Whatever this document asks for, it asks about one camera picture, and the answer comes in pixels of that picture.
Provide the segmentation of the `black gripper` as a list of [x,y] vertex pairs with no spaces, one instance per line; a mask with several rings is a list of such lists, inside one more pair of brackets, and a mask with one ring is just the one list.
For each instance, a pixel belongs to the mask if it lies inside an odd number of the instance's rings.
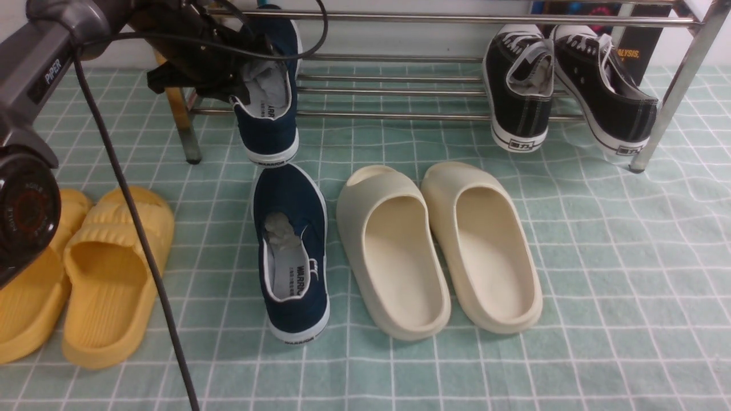
[[201,97],[229,102],[249,93],[242,70],[251,57],[234,55],[215,45],[272,55],[272,46],[252,18],[235,30],[210,16],[196,1],[148,1],[131,14],[128,25],[166,60],[147,74],[148,87],[161,94],[168,88],[193,88]]

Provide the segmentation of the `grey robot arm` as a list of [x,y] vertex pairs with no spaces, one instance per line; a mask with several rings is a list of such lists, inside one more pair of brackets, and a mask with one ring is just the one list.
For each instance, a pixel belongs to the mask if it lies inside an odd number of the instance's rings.
[[247,96],[241,67],[268,49],[253,21],[240,30],[198,1],[28,1],[27,23],[2,42],[2,285],[46,250],[60,225],[58,158],[34,129],[42,107],[75,58],[99,57],[125,26],[165,62],[149,88],[194,88],[222,101]]

